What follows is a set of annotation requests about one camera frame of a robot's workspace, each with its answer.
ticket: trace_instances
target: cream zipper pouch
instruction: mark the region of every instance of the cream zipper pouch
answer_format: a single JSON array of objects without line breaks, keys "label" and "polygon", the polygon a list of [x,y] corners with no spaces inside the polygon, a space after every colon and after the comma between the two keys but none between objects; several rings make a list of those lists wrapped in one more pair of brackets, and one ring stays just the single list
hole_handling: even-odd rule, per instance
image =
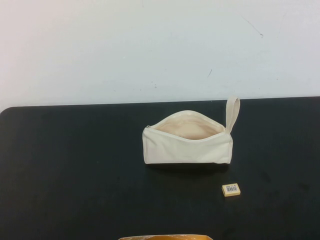
[{"label": "cream zipper pouch", "polygon": [[216,163],[229,164],[232,158],[231,130],[237,120],[240,100],[226,103],[226,126],[191,110],[176,112],[142,133],[146,164]]}]

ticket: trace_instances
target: barcode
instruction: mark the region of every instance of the barcode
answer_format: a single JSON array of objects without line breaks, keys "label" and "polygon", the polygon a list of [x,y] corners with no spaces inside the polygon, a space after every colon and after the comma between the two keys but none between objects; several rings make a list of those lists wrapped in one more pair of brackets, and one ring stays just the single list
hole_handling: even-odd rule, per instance
[{"label": "barcode", "polygon": [[233,185],[233,186],[226,186],[226,187],[225,187],[225,189],[226,189],[226,191],[227,191],[227,192],[236,192],[236,191],[238,191],[238,189],[237,189],[237,186],[236,186],[236,185]]}]

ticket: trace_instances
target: white wall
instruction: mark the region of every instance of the white wall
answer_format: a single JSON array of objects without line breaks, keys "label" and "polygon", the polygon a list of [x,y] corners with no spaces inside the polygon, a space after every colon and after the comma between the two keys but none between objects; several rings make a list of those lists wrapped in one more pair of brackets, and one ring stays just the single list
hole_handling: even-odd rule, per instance
[{"label": "white wall", "polygon": [[319,0],[0,1],[0,111],[318,96],[319,66]]}]

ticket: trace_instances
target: zipper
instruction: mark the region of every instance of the zipper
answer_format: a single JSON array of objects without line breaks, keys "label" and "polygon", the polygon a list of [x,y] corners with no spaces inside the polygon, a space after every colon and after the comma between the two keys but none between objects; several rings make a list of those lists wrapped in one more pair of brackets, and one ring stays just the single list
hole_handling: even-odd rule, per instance
[{"label": "zipper", "polygon": [[187,139],[187,138],[184,138],[184,137],[181,137],[181,136],[177,136],[177,135],[174,135],[174,134],[171,134],[171,133],[167,133],[165,131],[160,131],[160,130],[154,129],[150,125],[146,126],[146,128],[149,129],[149,131],[152,131],[152,132],[164,135],[164,136],[168,136],[168,137],[171,137],[171,138],[174,138],[174,139],[178,139],[178,140],[181,140],[181,141],[190,142],[190,143],[201,143],[201,142],[205,142],[205,141],[208,141],[208,140],[211,140],[211,139],[215,139],[215,138],[217,138],[218,136],[220,136],[222,134],[228,134],[227,132],[224,131],[224,132],[219,132],[218,134],[209,136],[207,138],[198,139],[198,140],[192,140],[192,139]]},{"label": "zipper", "polygon": [[215,125],[217,127],[223,127],[225,129],[225,126],[223,126],[222,124],[216,122],[215,120],[207,117],[206,115],[203,115],[202,113],[200,112],[197,112],[197,111],[192,111],[192,110],[183,110],[183,111],[178,111],[176,113],[173,113],[169,116],[167,116],[166,118],[162,119],[161,121],[159,121],[158,123],[156,123],[155,125],[152,125],[153,127],[157,127],[159,125],[161,125],[162,123],[166,122],[168,119],[171,119],[171,118],[174,118],[175,116],[179,116],[179,115],[182,115],[184,114],[185,112],[187,112],[188,115],[193,115],[193,116],[196,116],[196,117],[199,117],[201,118],[202,120],[212,124],[212,125]]}]

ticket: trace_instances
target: fabric loop handle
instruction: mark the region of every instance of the fabric loop handle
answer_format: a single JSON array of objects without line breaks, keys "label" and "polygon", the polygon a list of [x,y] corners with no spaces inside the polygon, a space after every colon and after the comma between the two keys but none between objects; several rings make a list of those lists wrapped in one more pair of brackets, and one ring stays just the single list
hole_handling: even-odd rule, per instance
[{"label": "fabric loop handle", "polygon": [[232,128],[237,120],[240,110],[240,100],[236,96],[231,96],[226,101],[225,111],[225,129],[228,133],[231,133]]}]

